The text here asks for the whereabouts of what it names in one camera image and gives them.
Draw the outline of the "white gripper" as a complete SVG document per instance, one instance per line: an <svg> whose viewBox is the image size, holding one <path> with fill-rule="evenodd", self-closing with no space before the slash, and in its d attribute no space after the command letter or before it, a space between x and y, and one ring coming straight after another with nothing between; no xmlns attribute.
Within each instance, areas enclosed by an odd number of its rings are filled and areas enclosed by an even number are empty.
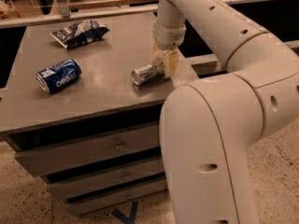
<svg viewBox="0 0 299 224"><path fill-rule="evenodd" d="M150 62L157 63L162 56L165 78L170 78L176 73L180 56L180 51L176 47L183 43L185 33L185 25L179 28L170 28L158 22L153 24L153 39L155 43L151 45Z"/></svg>

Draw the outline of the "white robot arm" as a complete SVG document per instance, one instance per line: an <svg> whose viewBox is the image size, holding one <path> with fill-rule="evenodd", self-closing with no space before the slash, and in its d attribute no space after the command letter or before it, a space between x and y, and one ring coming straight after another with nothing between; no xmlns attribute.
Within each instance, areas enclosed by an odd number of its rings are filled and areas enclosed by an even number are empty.
<svg viewBox="0 0 299 224"><path fill-rule="evenodd" d="M176 224L259 224L248 148L298 117L299 59L221 0L160 0L157 45L174 47L184 22L227 72L182 85L164 102L160 142Z"/></svg>

